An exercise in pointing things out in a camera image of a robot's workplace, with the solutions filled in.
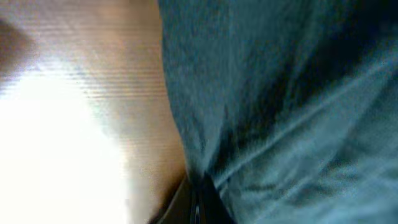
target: wooden surface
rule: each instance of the wooden surface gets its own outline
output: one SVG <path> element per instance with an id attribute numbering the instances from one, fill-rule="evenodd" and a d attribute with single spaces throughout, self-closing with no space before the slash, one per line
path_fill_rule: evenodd
<path id="1" fill-rule="evenodd" d="M 160 40 L 155 1 L 0 1 L 0 223 L 158 211 L 184 173 Z"/>

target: blue fabric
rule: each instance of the blue fabric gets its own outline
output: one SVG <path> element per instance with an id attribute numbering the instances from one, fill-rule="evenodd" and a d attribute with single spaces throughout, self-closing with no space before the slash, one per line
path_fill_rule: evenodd
<path id="1" fill-rule="evenodd" d="M 237 223 L 398 223 L 397 1 L 160 0 L 190 180 Z"/>

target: brown wood grain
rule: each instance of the brown wood grain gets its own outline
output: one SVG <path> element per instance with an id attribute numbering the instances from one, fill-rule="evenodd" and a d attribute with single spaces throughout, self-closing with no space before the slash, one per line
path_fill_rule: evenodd
<path id="1" fill-rule="evenodd" d="M 185 172 L 164 84 L 156 2 L 1 1 L 0 20 L 34 43 L 26 50 L 29 66 L 2 72 L 8 83 L 0 83 L 0 96 L 12 94 L 24 76 L 75 85 L 98 128 L 127 158 L 131 222 L 147 222 Z M 15 35 L 0 30 L 0 39 Z M 15 51 L 7 51 L 0 51 L 1 66 L 12 67 L 15 60 L 5 58 Z"/>

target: wrinkled cloth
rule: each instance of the wrinkled cloth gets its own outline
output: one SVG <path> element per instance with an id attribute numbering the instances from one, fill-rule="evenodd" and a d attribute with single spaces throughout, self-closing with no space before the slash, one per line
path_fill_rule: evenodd
<path id="1" fill-rule="evenodd" d="M 236 223 L 398 223 L 397 1 L 159 6 L 194 185 Z"/>

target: teal cloth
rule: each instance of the teal cloth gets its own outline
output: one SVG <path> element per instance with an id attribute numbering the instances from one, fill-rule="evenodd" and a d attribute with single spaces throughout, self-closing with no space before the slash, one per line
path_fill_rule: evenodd
<path id="1" fill-rule="evenodd" d="M 190 180 L 237 223 L 398 223 L 398 2 L 160 0 Z"/>

